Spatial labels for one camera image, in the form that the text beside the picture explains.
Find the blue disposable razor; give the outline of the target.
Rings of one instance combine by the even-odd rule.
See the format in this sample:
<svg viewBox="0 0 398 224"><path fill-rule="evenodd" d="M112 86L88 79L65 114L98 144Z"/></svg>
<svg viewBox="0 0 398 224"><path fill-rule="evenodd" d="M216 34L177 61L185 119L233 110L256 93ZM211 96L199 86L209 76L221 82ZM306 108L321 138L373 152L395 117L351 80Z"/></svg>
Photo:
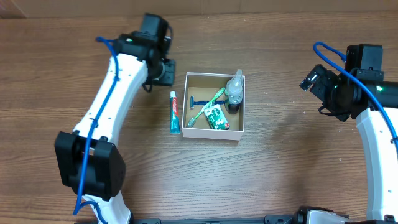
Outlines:
<svg viewBox="0 0 398 224"><path fill-rule="evenodd" d="M190 109L194 109L195 105L206 105L209 101L195 101L194 96L190 97ZM223 100L216 100L212 102L213 105L223 105L225 102Z"/></svg>

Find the Colgate toothpaste tube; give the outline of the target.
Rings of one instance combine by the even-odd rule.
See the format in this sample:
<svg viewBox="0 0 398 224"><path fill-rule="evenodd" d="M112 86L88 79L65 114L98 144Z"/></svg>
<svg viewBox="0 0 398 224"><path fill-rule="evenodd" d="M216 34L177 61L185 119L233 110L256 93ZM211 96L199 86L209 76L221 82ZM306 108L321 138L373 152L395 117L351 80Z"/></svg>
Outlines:
<svg viewBox="0 0 398 224"><path fill-rule="evenodd" d="M178 103L176 92L170 92L170 133L180 134L180 123L178 118Z"/></svg>

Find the green white toothbrush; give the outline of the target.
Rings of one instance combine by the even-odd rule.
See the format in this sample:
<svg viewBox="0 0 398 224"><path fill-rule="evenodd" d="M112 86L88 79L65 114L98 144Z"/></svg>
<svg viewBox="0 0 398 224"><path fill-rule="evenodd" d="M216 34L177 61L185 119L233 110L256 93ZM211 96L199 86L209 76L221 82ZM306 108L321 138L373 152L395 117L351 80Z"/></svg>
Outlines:
<svg viewBox="0 0 398 224"><path fill-rule="evenodd" d="M208 101L205 105L203 105L203 107L201 108L201 110L195 115L193 116L190 121L187 124L188 128L192 128L195 123L196 120L204 113L204 111L206 109L208 109L211 106L214 106L215 104L218 104L218 98L222 96L222 94L225 92L226 88L221 88L215 95L214 97Z"/></svg>

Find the clear bottle dark liquid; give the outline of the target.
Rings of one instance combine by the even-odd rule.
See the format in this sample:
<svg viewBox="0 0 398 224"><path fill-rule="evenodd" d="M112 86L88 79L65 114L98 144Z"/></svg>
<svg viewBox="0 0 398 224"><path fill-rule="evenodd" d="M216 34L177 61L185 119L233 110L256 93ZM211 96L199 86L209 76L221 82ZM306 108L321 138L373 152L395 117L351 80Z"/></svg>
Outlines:
<svg viewBox="0 0 398 224"><path fill-rule="evenodd" d="M238 69L226 84L224 105L229 114L236 114L243 100L243 71Z"/></svg>

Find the green white soap packet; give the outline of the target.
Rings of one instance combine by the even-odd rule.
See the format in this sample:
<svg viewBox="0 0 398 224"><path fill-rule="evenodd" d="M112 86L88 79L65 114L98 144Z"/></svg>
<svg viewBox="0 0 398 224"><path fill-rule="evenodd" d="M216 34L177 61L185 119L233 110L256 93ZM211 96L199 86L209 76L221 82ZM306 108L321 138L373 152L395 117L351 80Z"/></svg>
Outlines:
<svg viewBox="0 0 398 224"><path fill-rule="evenodd" d="M212 104L204 110L207 122L211 129L228 130L230 125L219 104Z"/></svg>

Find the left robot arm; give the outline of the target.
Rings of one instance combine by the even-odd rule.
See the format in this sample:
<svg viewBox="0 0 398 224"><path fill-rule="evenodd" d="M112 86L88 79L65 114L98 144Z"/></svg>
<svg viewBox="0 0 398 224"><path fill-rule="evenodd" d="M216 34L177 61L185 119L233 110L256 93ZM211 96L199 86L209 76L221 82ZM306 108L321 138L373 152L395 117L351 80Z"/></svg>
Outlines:
<svg viewBox="0 0 398 224"><path fill-rule="evenodd" d="M118 151L124 120L140 88L170 86L173 41L163 31L134 31L117 39L97 37L109 49L109 67L90 108L70 133L59 132L54 148L62 184L76 194L73 214L85 206L98 223L132 223L121 188L126 165Z"/></svg>

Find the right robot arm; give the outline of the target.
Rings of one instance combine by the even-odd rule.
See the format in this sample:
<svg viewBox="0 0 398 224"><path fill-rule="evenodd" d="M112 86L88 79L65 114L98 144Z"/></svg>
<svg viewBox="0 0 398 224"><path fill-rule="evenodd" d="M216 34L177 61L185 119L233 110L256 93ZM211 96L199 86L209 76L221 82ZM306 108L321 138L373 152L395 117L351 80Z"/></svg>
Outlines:
<svg viewBox="0 0 398 224"><path fill-rule="evenodd" d="M383 72L352 68L350 71L381 101L391 123L397 126L397 83L382 82ZM368 182L368 206L365 221L354 221L331 210L300 207L292 223L397 223L397 151L382 114L357 84L316 65L303 79L300 88L310 89L331 109L332 116L346 121L351 116L363 142Z"/></svg>

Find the white cardboard box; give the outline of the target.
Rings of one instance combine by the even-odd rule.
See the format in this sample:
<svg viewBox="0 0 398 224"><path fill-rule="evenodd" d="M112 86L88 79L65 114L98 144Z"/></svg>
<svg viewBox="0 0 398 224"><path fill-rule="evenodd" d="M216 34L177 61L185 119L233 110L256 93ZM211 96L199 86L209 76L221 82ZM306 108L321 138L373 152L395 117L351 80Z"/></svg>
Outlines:
<svg viewBox="0 0 398 224"><path fill-rule="evenodd" d="M193 127L187 124L203 108L202 105L191 107L190 100L194 97L195 101L209 101L216 93L227 85L234 75L217 73L193 73L188 72L185 77L185 89L182 110L181 129L185 138L207 138L239 141L245 131L245 99L242 99L241 106L236 114L230 114L224 105L221 109L229 123L228 130L211 129L207 118L201 114Z"/></svg>

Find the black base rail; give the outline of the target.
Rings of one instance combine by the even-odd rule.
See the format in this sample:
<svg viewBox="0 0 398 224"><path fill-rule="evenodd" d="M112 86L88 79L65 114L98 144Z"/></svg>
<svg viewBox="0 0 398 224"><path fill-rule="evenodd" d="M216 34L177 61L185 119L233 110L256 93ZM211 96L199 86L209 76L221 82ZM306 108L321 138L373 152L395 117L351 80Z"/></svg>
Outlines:
<svg viewBox="0 0 398 224"><path fill-rule="evenodd" d="M159 218L133 219L131 224L285 224L292 223L293 215L266 215L260 218L207 218L161 220Z"/></svg>

